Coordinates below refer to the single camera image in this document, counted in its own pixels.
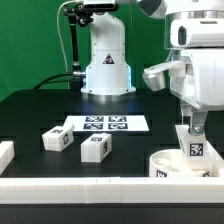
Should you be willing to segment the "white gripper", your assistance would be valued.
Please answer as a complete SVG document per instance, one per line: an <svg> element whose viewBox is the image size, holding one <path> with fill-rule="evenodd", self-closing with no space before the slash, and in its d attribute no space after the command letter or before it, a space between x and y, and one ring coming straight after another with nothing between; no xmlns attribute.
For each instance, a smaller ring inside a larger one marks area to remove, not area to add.
<svg viewBox="0 0 224 224"><path fill-rule="evenodd" d="M181 51L186 63L184 76L170 76L171 93L192 105L190 133L202 135L207 118L205 111L224 110L224 50L215 48Z"/></svg>

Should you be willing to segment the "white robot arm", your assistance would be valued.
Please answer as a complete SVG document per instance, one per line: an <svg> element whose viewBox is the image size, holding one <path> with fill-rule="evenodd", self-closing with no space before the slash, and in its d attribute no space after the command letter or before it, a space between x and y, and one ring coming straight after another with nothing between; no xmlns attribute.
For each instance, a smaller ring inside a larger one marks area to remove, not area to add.
<svg viewBox="0 0 224 224"><path fill-rule="evenodd" d="M86 93L120 95L131 89L125 61L124 25L112 17L118 0L84 0L93 13L91 63L86 68ZM171 58L144 70L147 86L165 87L190 109L190 133L204 132L206 115L224 110L224 0L136 0L149 17L163 19L165 47Z"/></svg>

